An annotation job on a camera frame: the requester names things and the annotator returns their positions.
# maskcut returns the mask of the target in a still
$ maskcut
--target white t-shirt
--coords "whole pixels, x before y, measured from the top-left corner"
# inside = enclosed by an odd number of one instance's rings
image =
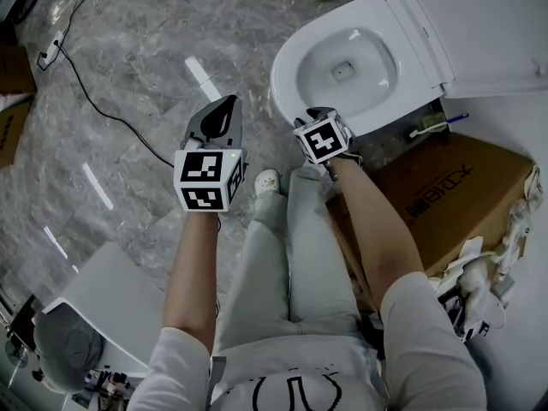
[[[485,409],[480,371],[424,274],[408,274],[390,287],[381,318],[386,389],[376,352],[365,341],[279,337],[222,352],[227,364],[213,391],[211,410],[380,411],[389,405],[402,410]],[[129,410],[206,410],[209,370],[209,354],[201,342],[164,328]]]

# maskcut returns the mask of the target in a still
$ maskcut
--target wall outlet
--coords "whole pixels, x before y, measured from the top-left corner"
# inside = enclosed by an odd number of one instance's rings
[[[50,65],[55,59],[57,58],[57,55],[61,52],[59,48],[55,45],[55,42],[57,42],[58,45],[61,45],[63,42],[65,34],[62,31],[57,31],[55,34],[55,37],[53,37],[53,40],[50,42],[50,45],[48,46],[48,50],[45,53],[45,56],[42,55],[41,62],[44,66]]]

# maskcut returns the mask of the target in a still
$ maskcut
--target toothbrush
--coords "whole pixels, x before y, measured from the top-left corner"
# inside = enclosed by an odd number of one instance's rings
[[[435,125],[432,125],[431,127],[428,127],[428,128],[426,128],[426,129],[423,129],[422,131],[418,131],[417,129],[415,129],[413,132],[411,132],[411,133],[409,134],[409,138],[410,138],[410,139],[413,139],[413,138],[416,137],[417,135],[429,133],[429,132],[431,132],[433,129],[441,128],[441,127],[446,127],[449,123],[458,122],[458,121],[460,121],[460,120],[462,120],[462,119],[466,119],[468,116],[469,116],[468,113],[464,113],[464,114],[461,114],[460,116],[453,117],[452,119],[447,119],[447,120],[445,120],[445,121],[443,121],[443,122],[436,123]]]

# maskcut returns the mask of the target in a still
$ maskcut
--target white sleeve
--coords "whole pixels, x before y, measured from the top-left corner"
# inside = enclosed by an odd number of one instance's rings
[[[209,353],[200,341],[164,327],[128,411],[205,410],[209,367]]]
[[[481,372],[425,274],[413,272],[393,283],[380,312],[394,409],[486,409]]]

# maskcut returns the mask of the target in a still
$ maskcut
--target toilet bowl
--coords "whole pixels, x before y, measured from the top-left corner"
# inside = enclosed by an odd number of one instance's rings
[[[282,46],[273,98],[290,123],[332,107],[360,135],[440,96],[546,90],[546,16],[548,0],[355,0]]]

